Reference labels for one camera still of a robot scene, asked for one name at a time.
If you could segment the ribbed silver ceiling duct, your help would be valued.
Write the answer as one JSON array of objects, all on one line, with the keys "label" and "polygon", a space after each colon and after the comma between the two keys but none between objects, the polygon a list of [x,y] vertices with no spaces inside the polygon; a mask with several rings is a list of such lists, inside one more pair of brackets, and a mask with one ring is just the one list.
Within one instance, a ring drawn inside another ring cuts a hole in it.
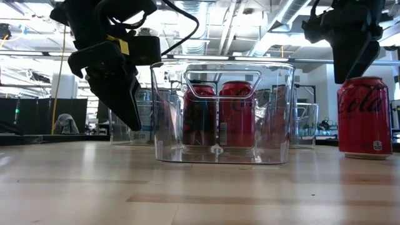
[{"label": "ribbed silver ceiling duct", "polygon": [[[206,52],[206,35],[207,35],[207,22],[209,16],[209,4],[201,1],[176,1],[176,6],[183,11],[193,15],[199,21],[199,27],[197,31],[191,36],[191,38],[185,41],[182,46],[184,54],[200,54],[203,55]],[[183,15],[178,17],[178,31],[182,38],[185,38],[190,34],[196,27],[196,23]]]}]

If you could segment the red Darth Vader Coke can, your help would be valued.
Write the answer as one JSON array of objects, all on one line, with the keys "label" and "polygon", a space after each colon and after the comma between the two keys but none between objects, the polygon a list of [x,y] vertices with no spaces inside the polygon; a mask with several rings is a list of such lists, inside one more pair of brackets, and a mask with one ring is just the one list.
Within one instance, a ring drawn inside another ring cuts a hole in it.
[{"label": "red Darth Vader Coke can", "polygon": [[182,143],[190,148],[216,143],[216,96],[207,84],[193,84],[184,94]]}]

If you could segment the black partition panel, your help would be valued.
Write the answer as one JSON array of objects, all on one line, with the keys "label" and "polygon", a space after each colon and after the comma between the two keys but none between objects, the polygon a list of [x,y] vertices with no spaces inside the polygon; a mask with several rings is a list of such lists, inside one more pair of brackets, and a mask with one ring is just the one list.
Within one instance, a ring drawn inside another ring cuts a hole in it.
[{"label": "black partition panel", "polygon": [[87,99],[18,99],[0,98],[0,120],[16,123],[25,134],[50,134],[51,123],[61,114],[74,119],[80,133],[84,132]]}]

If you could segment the clear plastic bin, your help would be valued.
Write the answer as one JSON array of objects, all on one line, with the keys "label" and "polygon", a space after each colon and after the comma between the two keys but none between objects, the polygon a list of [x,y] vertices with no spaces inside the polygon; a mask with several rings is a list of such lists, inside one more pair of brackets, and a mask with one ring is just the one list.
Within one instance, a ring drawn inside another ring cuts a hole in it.
[{"label": "clear plastic bin", "polygon": [[[219,163],[219,164],[284,164],[288,160],[289,128],[293,107],[294,87],[293,65],[284,62],[246,62],[246,61],[169,61],[151,67],[152,94],[154,105],[154,141],[156,158],[174,163]],[[254,147],[251,149],[223,148],[219,145],[219,92],[228,81],[247,81],[254,93],[254,113],[256,91],[270,89],[270,105],[267,124],[264,128],[265,146],[257,147],[256,115],[254,120]],[[210,85],[216,92],[216,143],[211,147],[187,147],[183,144],[184,94],[193,84]],[[276,102],[274,90],[285,85],[291,100],[288,101],[286,121],[286,142],[281,147],[274,144],[274,112]],[[164,146],[158,140],[158,89],[170,92],[171,145]]]},{"label": "clear plastic bin", "polygon": [[110,122],[111,144],[113,145],[151,146],[154,144],[153,115],[152,115],[153,130],[152,130],[151,140],[147,144],[138,143],[134,138],[135,131],[132,131],[111,110],[109,110],[109,122]]},{"label": "clear plastic bin", "polygon": [[318,111],[318,104],[296,103],[294,105],[289,135],[289,147],[291,149],[314,149]]}]

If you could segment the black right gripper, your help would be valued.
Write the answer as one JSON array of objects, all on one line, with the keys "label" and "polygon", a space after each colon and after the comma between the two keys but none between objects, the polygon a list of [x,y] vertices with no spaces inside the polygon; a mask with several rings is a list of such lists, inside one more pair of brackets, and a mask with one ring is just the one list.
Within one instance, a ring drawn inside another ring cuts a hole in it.
[{"label": "black right gripper", "polygon": [[333,0],[333,10],[324,15],[324,25],[340,31],[332,38],[334,81],[361,77],[378,57],[383,28],[379,25],[384,0]]}]

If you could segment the red Coca-Cola Zero can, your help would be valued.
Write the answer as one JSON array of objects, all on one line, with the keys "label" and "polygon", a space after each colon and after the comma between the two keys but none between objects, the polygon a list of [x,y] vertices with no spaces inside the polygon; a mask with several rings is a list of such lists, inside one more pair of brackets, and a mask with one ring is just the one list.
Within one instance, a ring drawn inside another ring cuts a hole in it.
[{"label": "red Coca-Cola Zero can", "polygon": [[392,155],[389,91],[380,77],[348,79],[337,91],[338,147],[347,158]]},{"label": "red Coca-Cola Zero can", "polygon": [[254,93],[247,81],[228,81],[219,92],[219,145],[223,148],[254,147]]}]

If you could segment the Celsius Tropical Vibe can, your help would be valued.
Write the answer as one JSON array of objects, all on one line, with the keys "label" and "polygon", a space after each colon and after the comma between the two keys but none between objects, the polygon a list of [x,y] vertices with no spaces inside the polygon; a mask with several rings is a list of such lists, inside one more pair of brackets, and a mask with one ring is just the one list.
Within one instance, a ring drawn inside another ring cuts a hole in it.
[{"label": "Celsius Tropical Vibe can", "polygon": [[260,89],[256,91],[256,140],[257,147],[265,146],[265,126],[268,123],[269,105],[270,105],[270,89]]},{"label": "Celsius Tropical Vibe can", "polygon": [[288,117],[288,101],[291,100],[291,94],[288,93],[288,88],[281,84],[274,90],[274,100],[276,102],[274,112],[274,144],[277,148],[281,147],[282,143],[286,142],[288,129],[286,121]]}]

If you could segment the long ceiling light rail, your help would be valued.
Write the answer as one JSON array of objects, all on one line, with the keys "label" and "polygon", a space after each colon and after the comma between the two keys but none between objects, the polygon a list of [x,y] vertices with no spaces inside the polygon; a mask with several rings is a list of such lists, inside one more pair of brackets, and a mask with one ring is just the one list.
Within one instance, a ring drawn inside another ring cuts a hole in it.
[{"label": "long ceiling light rail", "polygon": [[[39,51],[3,51],[0,50],[0,56],[16,57],[37,57],[55,60],[64,56],[66,60],[71,52],[39,52]],[[283,57],[243,57],[243,56],[205,56],[205,55],[173,55],[167,54],[161,57],[162,60],[201,60],[201,61],[252,61],[252,62],[274,62],[274,63],[301,63],[301,64],[333,64],[331,59],[303,59],[303,58],[283,58]]]}]

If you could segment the grey draped jacket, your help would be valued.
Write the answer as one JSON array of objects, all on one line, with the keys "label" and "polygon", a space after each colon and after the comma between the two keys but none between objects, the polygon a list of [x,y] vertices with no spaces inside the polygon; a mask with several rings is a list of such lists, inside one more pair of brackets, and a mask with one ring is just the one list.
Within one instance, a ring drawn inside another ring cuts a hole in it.
[{"label": "grey draped jacket", "polygon": [[54,125],[55,134],[79,134],[75,120],[70,114],[60,114]]}]

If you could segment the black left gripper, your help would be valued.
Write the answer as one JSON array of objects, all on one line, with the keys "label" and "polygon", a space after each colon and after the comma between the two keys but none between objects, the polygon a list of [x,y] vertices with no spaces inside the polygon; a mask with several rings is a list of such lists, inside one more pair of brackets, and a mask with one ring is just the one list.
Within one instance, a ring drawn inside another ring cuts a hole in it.
[{"label": "black left gripper", "polygon": [[132,131],[142,128],[135,93],[140,88],[136,67],[126,69],[128,42],[111,39],[96,44],[74,41],[77,51],[68,61],[72,73],[87,72],[90,90]]}]

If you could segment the large round ceiling duct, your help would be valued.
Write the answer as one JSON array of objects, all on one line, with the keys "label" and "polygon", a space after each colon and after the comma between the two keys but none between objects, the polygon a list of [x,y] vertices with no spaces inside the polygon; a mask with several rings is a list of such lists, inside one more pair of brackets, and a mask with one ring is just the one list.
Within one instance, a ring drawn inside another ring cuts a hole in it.
[{"label": "large round ceiling duct", "polygon": [[312,0],[281,0],[279,7],[267,15],[266,32],[260,37],[259,41],[247,54],[251,57],[263,57],[268,49],[274,45],[273,40],[279,37],[279,34],[273,32],[275,29],[289,32],[293,21],[299,16],[300,10],[307,7]]}]

